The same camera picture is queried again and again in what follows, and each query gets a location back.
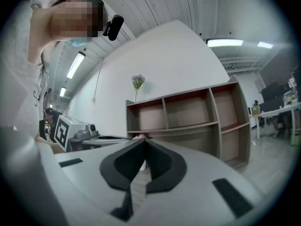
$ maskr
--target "fluorescent ceiling light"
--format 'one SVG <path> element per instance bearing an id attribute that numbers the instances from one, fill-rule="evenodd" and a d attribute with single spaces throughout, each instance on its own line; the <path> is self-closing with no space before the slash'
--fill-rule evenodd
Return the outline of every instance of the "fluorescent ceiling light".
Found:
<path id="1" fill-rule="evenodd" d="M 259 42 L 259 44 L 257 45 L 258 47 L 263 47 L 263 48 L 272 48 L 273 45 L 270 43 L 264 43 L 264 42 Z"/>
<path id="2" fill-rule="evenodd" d="M 65 87 L 62 87 L 62 88 L 61 88 L 61 93 L 60 93 L 60 96 L 61 96 L 61 97 L 64 97 L 65 91 L 66 91 L 66 88 L 65 88 Z"/>
<path id="3" fill-rule="evenodd" d="M 209 47 L 219 47 L 219 46 L 241 46 L 243 40 L 232 40 L 232 39 L 216 39 L 208 40 L 207 45 Z"/>
<path id="4" fill-rule="evenodd" d="M 83 61 L 83 59 L 85 58 L 85 54 L 82 53 L 82 52 L 78 52 L 77 55 L 75 56 L 71 66 L 70 66 L 70 69 L 67 73 L 67 78 L 69 79 L 72 79 L 75 71 L 77 70 L 77 68 L 79 67 L 81 61 Z"/>

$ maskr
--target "computer monitor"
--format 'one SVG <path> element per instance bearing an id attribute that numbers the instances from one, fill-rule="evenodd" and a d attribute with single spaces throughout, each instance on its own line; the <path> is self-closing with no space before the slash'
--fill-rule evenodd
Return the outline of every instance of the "computer monitor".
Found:
<path id="1" fill-rule="evenodd" d="M 55 141 L 66 152 L 68 139 L 74 137 L 79 130 L 85 130 L 87 124 L 75 118 L 60 115 L 55 129 Z"/>
<path id="2" fill-rule="evenodd" d="M 281 93 L 282 95 L 284 95 L 286 92 L 292 90 L 289 82 L 287 82 L 287 83 L 285 83 L 285 84 L 283 84 L 283 85 L 280 85 L 280 86 L 279 86 L 279 89 L 280 89 L 280 93 Z"/>
<path id="3" fill-rule="evenodd" d="M 281 92 L 277 82 L 271 83 L 269 86 L 264 88 L 261 91 L 261 95 L 264 102 L 268 102 L 269 100 L 275 99 L 276 97 L 280 96 Z"/>
<path id="4" fill-rule="evenodd" d="M 284 106 L 283 96 L 278 96 L 272 100 L 269 100 L 259 105 L 261 113 L 278 110 L 280 109 L 280 107 L 283 106 Z"/>

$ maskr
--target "white wall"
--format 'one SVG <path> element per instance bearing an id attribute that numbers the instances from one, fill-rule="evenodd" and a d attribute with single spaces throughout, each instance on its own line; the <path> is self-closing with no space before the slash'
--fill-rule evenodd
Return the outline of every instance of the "white wall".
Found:
<path id="1" fill-rule="evenodd" d="M 212 50 L 180 21 L 158 26 L 107 56 L 98 74 L 77 92 L 69 115 L 94 123 L 101 134 L 126 135 L 126 100 L 133 101 L 133 75 L 146 79 L 138 100 L 227 82 Z"/>
<path id="2" fill-rule="evenodd" d="M 248 107 L 252 108 L 254 100 L 258 100 L 258 104 L 263 103 L 262 95 L 258 92 L 255 85 L 255 81 L 260 79 L 260 76 L 257 73 L 238 74 L 236 75 L 236 79 L 243 90 Z M 256 125 L 255 118 L 251 118 L 250 122 L 251 127 Z"/>

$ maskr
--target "white shirt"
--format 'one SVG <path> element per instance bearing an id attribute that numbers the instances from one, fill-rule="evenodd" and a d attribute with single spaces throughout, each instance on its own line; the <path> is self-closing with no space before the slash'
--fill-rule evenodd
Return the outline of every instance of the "white shirt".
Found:
<path id="1" fill-rule="evenodd" d="M 31 17 L 30 0 L 23 0 L 1 31 L 0 126 L 16 126 L 35 138 L 47 79 L 42 65 L 27 61 Z"/>

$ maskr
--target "small vase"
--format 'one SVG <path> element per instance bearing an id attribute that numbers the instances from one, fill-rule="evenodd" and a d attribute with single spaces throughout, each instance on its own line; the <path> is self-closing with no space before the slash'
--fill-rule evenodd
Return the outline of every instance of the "small vase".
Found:
<path id="1" fill-rule="evenodd" d="M 135 98 L 134 98 L 134 103 L 137 103 L 137 94 L 138 94 L 138 90 L 135 89 Z"/>

